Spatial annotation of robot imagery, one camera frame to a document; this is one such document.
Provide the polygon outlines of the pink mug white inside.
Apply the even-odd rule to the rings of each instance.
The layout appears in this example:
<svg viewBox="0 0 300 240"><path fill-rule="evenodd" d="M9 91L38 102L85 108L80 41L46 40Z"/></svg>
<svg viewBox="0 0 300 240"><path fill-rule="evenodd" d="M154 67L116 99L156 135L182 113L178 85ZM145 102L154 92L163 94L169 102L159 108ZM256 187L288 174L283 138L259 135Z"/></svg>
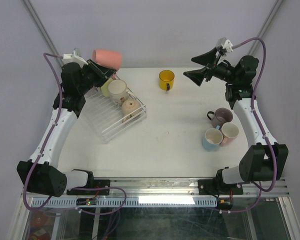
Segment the pink mug white inside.
<svg viewBox="0 0 300 240"><path fill-rule="evenodd" d="M118 71L121 68L123 56L120 52L96 49L92 53L92 60L101 66L113 68Z"/></svg>

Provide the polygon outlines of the pale yellow mug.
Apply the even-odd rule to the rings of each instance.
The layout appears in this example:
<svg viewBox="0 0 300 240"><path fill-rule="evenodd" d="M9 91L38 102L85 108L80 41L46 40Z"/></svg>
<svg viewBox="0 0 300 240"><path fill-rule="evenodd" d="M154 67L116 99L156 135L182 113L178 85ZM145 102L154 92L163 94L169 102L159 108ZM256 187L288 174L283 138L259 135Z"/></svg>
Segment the pale yellow mug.
<svg viewBox="0 0 300 240"><path fill-rule="evenodd" d="M103 96L105 97L110 97L110 93L109 93L109 90L108 90L108 86L109 84L113 81L114 79L111 77L110 79L108 79L101 87L100 87L100 90L101 90L101 93Z"/></svg>

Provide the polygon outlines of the green-inside patterned mug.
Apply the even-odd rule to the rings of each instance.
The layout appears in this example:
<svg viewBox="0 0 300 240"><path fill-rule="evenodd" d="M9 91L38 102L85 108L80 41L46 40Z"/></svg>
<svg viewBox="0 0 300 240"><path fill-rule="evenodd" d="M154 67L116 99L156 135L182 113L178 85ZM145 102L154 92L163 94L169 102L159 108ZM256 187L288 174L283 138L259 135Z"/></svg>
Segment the green-inside patterned mug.
<svg viewBox="0 0 300 240"><path fill-rule="evenodd" d="M121 79L113 80L107 87L112 102L116 106L121 106L129 99L127 83Z"/></svg>

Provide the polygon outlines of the beige stoneware mug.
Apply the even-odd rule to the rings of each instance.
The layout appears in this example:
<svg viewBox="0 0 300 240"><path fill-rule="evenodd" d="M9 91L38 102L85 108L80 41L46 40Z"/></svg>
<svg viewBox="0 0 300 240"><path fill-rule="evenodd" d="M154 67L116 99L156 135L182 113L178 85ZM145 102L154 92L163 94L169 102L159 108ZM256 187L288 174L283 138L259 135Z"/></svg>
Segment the beige stoneware mug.
<svg viewBox="0 0 300 240"><path fill-rule="evenodd" d="M127 99L123 102L121 110L123 113L122 123L124 123L130 118L137 116L142 111L142 107L138 100Z"/></svg>

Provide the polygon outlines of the clear acrylic dish rack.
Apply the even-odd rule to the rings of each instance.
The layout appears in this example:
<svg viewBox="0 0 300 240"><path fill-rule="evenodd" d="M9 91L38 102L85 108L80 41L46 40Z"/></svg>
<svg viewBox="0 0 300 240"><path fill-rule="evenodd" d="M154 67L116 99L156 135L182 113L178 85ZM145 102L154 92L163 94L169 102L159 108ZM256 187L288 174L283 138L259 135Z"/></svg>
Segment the clear acrylic dish rack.
<svg viewBox="0 0 300 240"><path fill-rule="evenodd" d="M94 87L85 95L86 103L83 114L90 127L101 141L108 143L132 125L141 122L147 117L146 105L128 87L129 99L138 100L141 112L138 115L122 122L124 115L122 105L115 105L110 97L103 96L101 89Z"/></svg>

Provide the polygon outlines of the mauve purple mug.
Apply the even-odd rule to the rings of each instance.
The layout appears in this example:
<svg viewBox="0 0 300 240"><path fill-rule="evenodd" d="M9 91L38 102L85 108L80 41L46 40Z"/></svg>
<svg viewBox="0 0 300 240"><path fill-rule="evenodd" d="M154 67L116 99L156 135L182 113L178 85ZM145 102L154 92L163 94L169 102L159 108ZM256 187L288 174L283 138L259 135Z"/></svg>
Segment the mauve purple mug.
<svg viewBox="0 0 300 240"><path fill-rule="evenodd" d="M222 127L225 123L230 123L233 120L233 113L229 109L221 107L216 111L208 111L207 118L214 128Z"/></svg>

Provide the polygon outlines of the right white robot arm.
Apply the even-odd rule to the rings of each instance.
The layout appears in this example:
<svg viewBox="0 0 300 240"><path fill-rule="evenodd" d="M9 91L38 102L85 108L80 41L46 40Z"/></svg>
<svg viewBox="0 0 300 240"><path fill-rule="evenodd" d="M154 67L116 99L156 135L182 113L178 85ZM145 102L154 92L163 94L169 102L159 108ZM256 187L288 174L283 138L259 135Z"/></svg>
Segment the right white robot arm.
<svg viewBox="0 0 300 240"><path fill-rule="evenodd" d="M245 55L232 66L221 59L224 56L225 53L213 48L191 59L201 65L201 69L183 73L197 86L213 77L225 82L225 99L237 115L248 142L248 150L239 164L219 169L210 186L224 194L237 184L270 181L271 185L266 189L269 192L282 177L289 150L286 144L279 144L272 136L260 115L252 86L259 60Z"/></svg>

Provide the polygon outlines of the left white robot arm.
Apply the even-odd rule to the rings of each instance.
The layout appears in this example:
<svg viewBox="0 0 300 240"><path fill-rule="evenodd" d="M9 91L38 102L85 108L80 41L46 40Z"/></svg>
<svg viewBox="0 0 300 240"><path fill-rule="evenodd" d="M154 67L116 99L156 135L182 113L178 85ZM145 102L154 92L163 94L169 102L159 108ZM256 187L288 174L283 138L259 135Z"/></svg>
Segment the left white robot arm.
<svg viewBox="0 0 300 240"><path fill-rule="evenodd" d="M61 92L54 100L48 127L29 160L20 161L16 168L25 192L52 197L60 197L64 191L73 188L86 195L93 192L92 172L74 169L62 173L58 169L59 158L86 103L85 94L94 87L102 87L116 72L116 69L101 66L91 59L83 66L77 62L62 66Z"/></svg>

